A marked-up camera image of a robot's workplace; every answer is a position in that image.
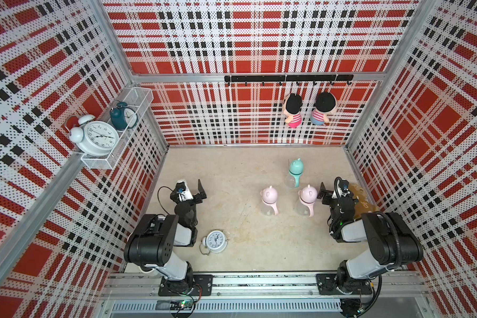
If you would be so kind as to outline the pink bottle cap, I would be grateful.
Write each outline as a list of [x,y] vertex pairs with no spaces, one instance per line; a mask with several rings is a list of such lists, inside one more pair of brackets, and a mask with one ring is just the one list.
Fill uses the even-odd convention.
[[303,187],[299,192],[299,198],[306,204],[314,204],[317,201],[318,190],[311,186],[307,185]]
[[265,204],[272,205],[278,201],[278,191],[271,185],[260,192],[262,201]]

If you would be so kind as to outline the mint green bottle handle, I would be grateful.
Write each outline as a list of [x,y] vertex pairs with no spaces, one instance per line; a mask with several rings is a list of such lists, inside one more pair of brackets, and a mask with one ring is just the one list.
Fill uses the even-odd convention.
[[288,173],[288,185],[291,188],[298,188],[300,185],[300,178],[302,174],[293,174],[291,172]]

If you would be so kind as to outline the mint green bottle cap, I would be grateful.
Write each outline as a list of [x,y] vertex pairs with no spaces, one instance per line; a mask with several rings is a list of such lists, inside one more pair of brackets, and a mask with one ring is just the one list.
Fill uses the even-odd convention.
[[289,165],[289,173],[293,176],[299,176],[304,171],[304,164],[302,159],[298,158],[296,160],[291,161]]

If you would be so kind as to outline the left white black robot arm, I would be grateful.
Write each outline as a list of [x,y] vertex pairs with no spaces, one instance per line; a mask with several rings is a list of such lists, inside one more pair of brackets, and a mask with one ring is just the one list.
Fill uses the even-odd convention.
[[193,247],[197,241],[197,204],[207,198],[204,187],[198,182],[198,192],[192,194],[187,182],[180,180],[170,194],[176,204],[168,215],[144,215],[127,239],[124,259],[135,264],[140,271],[157,271],[162,275],[158,295],[201,297],[211,294],[213,277],[196,275],[192,265],[182,260],[176,247]]

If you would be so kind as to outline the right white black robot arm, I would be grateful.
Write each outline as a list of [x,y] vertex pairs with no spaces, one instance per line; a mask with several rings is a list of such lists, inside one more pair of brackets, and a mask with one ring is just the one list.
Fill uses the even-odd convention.
[[317,198],[329,206],[327,225],[336,242],[368,244],[357,257],[342,261],[335,273],[317,275],[321,295],[371,294],[368,284],[373,279],[422,260],[420,241],[398,213],[377,211],[355,217],[359,200],[354,198],[348,181],[337,177],[333,191],[321,184]]

